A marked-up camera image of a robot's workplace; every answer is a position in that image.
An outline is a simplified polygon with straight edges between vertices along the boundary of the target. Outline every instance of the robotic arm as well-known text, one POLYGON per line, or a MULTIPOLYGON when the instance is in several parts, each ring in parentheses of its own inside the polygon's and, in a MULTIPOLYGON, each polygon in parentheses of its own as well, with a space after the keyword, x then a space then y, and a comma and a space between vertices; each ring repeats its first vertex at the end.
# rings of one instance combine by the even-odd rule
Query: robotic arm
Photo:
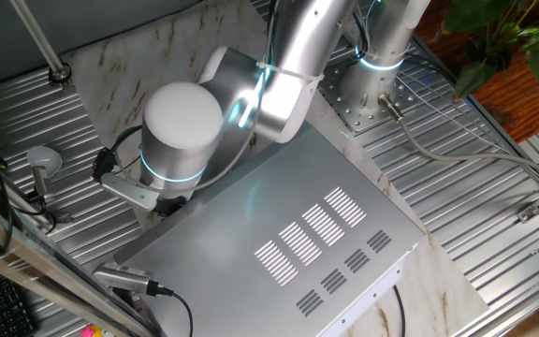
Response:
MULTIPOLYGON (((409 24, 404 19, 408 10, 398 14, 396 10, 415 8, 412 12, 416 16, 419 11, 412 6, 414 0, 385 1, 397 5, 385 7, 377 13, 379 20, 372 22, 384 24, 393 16, 400 18, 392 23, 396 32, 391 35, 370 25, 372 32, 380 33, 375 34, 376 48, 380 50, 374 49, 377 55, 392 45, 381 42, 379 36, 395 38, 405 49, 412 36, 416 22, 413 25, 413 21, 409 24)), ((427 5, 426 1, 417 1, 427 5)), ((295 136, 357 1, 277 0, 272 4, 275 7, 269 19, 265 62, 219 47, 211 54, 197 83, 170 83, 158 89, 143 113, 139 181, 127 182, 107 173, 101 178, 105 188, 150 211, 158 198, 189 198, 195 189, 221 178, 254 132, 281 143, 295 136), (201 184, 204 175, 215 178, 201 184)), ((374 56, 367 53, 364 63, 375 62, 374 56)), ((391 57, 381 57, 378 62, 398 63, 391 57)), ((372 76, 367 69, 354 72, 348 81, 355 88, 353 95, 384 91, 371 81, 370 87, 358 84, 367 84, 362 78, 372 76)))

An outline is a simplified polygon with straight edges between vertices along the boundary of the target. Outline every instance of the cable connector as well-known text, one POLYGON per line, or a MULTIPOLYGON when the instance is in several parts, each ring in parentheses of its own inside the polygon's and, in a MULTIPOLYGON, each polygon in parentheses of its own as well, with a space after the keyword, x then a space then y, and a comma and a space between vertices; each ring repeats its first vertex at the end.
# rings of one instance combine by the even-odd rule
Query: cable connector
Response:
POLYGON ((380 107, 387 109, 388 112, 390 112, 390 116, 392 116, 394 122, 398 123, 402 118, 404 118, 404 116, 402 116, 402 112, 394 105, 394 103, 392 103, 388 95, 381 94, 378 97, 378 104, 380 107))

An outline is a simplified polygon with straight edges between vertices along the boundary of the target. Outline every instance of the green plant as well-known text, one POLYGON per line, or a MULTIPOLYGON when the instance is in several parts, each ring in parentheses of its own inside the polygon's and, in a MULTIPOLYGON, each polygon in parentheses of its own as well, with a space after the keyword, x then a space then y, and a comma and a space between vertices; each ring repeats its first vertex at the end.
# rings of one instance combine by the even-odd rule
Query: green plant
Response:
POLYGON ((474 62, 464 67, 455 96, 470 95, 486 84, 497 70, 506 72, 513 52, 525 52, 533 76, 539 82, 539 20, 524 25, 538 0, 452 0, 444 31, 479 33, 466 49, 474 62))

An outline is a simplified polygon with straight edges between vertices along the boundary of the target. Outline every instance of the white joint cap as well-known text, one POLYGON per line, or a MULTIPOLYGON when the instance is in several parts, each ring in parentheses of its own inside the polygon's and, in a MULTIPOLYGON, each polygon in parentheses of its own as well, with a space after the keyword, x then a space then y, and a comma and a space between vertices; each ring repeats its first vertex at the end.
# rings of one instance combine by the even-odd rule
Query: white joint cap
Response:
POLYGON ((144 120, 159 141, 181 150, 211 144, 224 122, 217 99, 207 89, 190 82, 159 88, 147 102, 144 120))

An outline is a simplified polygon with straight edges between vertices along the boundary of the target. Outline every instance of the metal pole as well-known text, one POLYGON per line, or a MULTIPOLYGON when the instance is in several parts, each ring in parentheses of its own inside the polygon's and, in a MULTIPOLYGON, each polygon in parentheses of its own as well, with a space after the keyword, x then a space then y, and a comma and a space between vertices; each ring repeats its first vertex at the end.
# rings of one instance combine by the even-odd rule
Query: metal pole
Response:
MULTIPOLYGON (((101 324, 101 328, 114 331, 116 335, 128 336, 131 332, 143 337, 155 335, 154 326, 132 308, 109 292, 101 293, 61 263, 55 254, 59 247, 40 231, 29 223, 23 226, 23 231, 12 228, 9 253, 0 257, 0 262, 5 262, 4 265, 0 263, 0 273, 3 276, 35 290, 76 315, 94 323, 96 321, 101 324), (49 280, 53 280, 59 289, 47 286, 47 283, 51 283, 49 280)), ((7 222, 0 216, 0 242, 6 237, 7 227, 7 222)))
POLYGON ((47 63, 49 64, 49 67, 53 72, 53 76, 55 76, 57 80, 64 80, 67 77, 66 68, 62 64, 62 60, 60 60, 59 56, 57 56, 57 54, 51 47, 51 44, 47 40, 47 37, 45 37, 45 34, 43 34, 43 31, 36 22, 33 13, 26 5, 26 2, 24 0, 9 1, 18 12, 20 19, 22 19, 22 22, 24 22, 26 29, 28 29, 28 32, 33 37, 33 40, 35 41, 36 45, 41 50, 41 53, 45 57, 45 60, 47 60, 47 63))

